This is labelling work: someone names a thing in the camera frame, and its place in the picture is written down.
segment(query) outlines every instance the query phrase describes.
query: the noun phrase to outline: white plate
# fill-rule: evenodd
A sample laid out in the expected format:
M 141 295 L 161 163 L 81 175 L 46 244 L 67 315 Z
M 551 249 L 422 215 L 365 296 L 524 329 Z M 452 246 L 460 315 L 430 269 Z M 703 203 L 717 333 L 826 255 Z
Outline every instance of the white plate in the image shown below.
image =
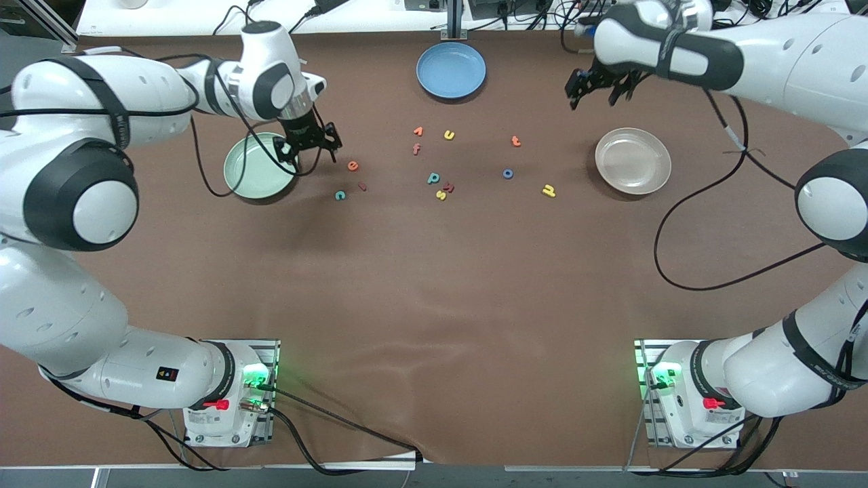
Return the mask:
M 597 144 L 597 170 L 612 188 L 631 195 L 660 189 L 672 173 L 666 146 L 641 129 L 615 129 Z
M 275 195 L 286 188 L 294 178 L 281 171 L 268 157 L 270 154 L 277 159 L 272 140 L 281 135 L 274 132 L 260 132 L 257 136 L 268 149 L 268 153 L 262 150 L 251 135 L 248 135 L 247 161 L 244 160 L 244 139 L 242 139 L 229 149 L 226 162 L 223 164 L 223 178 L 226 179 L 226 184 L 233 188 L 236 194 L 245 198 L 266 198 Z M 293 171 L 293 167 L 288 163 L 282 162 L 280 166 Z

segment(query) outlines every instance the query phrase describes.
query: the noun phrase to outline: gray floor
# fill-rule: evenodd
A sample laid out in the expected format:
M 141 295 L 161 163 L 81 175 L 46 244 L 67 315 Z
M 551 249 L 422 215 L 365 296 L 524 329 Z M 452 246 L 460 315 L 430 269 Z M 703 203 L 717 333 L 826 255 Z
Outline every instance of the gray floor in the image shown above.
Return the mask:
M 60 53 L 59 42 L 28 37 L 6 36 L 0 31 L 0 87 L 12 81 L 20 68 L 44 57 Z M 8 96 L 0 96 L 0 111 L 10 108 Z M 11 119 L 0 119 L 0 129 L 11 126 Z M 0 470 L 0 488 L 30 488 L 90 486 L 93 471 L 74 470 Z M 108 488 L 221 488 L 223 486 L 302 486 L 310 488 L 400 488 L 404 472 L 367 472 L 348 478 L 328 478 L 308 470 L 234 470 L 226 473 L 198 473 L 181 469 L 113 470 Z M 739 478 L 715 480 L 684 480 L 640 478 L 614 472 L 506 472 L 502 467 L 420 465 L 410 475 L 407 488 L 500 488 L 500 487 L 587 487 L 587 488 L 773 488 L 759 473 Z M 868 486 L 868 474 L 803 473 L 799 486 L 856 488 Z

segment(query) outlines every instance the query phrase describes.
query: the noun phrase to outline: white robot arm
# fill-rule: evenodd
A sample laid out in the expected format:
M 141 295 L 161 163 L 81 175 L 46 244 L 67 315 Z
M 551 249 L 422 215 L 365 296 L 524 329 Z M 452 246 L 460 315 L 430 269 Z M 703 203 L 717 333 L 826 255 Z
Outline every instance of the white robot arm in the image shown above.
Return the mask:
M 796 15 L 708 31 L 691 10 L 710 9 L 704 1 L 613 6 L 597 26 L 592 68 L 578 69 L 567 83 L 572 107 L 594 89 L 609 87 L 614 104 L 648 72 L 830 127 L 851 148 L 801 177 L 795 205 L 812 233 L 859 264 L 768 328 L 667 349 L 652 377 L 665 385 L 660 396 L 672 441 L 684 448 L 736 424 L 745 409 L 778 417 L 830 405 L 868 378 L 868 351 L 859 333 L 868 304 L 868 55 L 861 49 L 868 42 L 868 18 Z M 847 348 L 852 359 L 844 360 Z M 726 447 L 727 440 L 708 446 Z
M 242 411 L 243 400 L 260 401 L 251 386 L 268 376 L 256 353 L 129 325 L 124 305 L 69 251 L 103 250 L 130 232 L 139 189 L 123 150 L 180 134 L 191 109 L 279 118 L 284 161 L 340 147 L 333 124 L 313 113 L 326 82 L 301 72 L 286 30 L 251 23 L 242 41 L 239 62 L 183 69 L 111 55 L 31 64 L 11 85 L 16 125 L 0 131 L 0 344 L 75 392 L 186 408 L 185 419 L 196 417 L 188 429 L 206 445 L 249 442 L 255 413 Z M 208 415 L 216 408 L 228 412 Z

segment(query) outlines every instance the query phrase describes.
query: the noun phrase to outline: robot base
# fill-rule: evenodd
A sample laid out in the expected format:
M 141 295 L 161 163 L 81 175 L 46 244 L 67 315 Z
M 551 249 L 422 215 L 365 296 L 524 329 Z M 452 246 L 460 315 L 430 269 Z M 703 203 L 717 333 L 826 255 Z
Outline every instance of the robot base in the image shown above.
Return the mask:
M 652 385 L 667 385 L 654 389 L 648 395 L 650 401 L 646 405 L 646 421 L 651 423 L 649 438 L 653 435 L 654 445 L 693 449 L 745 417 L 744 408 L 724 410 L 705 407 L 704 399 L 690 374 L 691 353 L 697 344 L 691 340 L 636 341 L 636 362 L 641 380 Z M 741 425 L 733 428 L 703 449 L 734 449 L 738 445 L 741 428 Z
M 185 440 L 193 447 L 248 447 L 267 444 L 272 439 L 273 418 L 240 409 L 241 401 L 262 402 L 273 406 L 273 393 L 249 386 L 264 380 L 267 385 L 277 382 L 280 353 L 279 340 L 212 340 L 226 344 L 235 358 L 232 387 L 223 398 L 226 410 L 209 406 L 204 410 L 184 409 L 187 427 Z

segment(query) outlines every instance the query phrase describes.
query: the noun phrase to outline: plate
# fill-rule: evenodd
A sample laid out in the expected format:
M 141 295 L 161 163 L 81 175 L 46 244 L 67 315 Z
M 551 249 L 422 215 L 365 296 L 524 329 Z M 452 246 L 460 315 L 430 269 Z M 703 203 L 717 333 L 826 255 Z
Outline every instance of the plate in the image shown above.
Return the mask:
M 226 184 L 235 190 L 235 193 L 245 198 L 266 198 L 277 194 L 293 180 L 293 175 L 280 170 L 269 154 L 277 159 L 272 141 L 275 137 L 282 137 L 274 132 L 260 132 L 257 134 L 262 144 L 268 149 L 268 153 L 251 135 L 235 143 L 226 162 L 223 164 L 223 178 Z M 244 160 L 244 141 L 247 141 L 247 161 Z M 293 167 L 286 162 L 280 166 L 293 171 Z
M 470 95 L 485 81 L 485 61 L 463 43 L 440 43 L 428 48 L 416 64 L 422 88 L 440 98 Z
M 647 195 L 660 188 L 672 173 L 666 146 L 641 129 L 615 129 L 597 143 L 596 166 L 612 188 L 631 195 Z

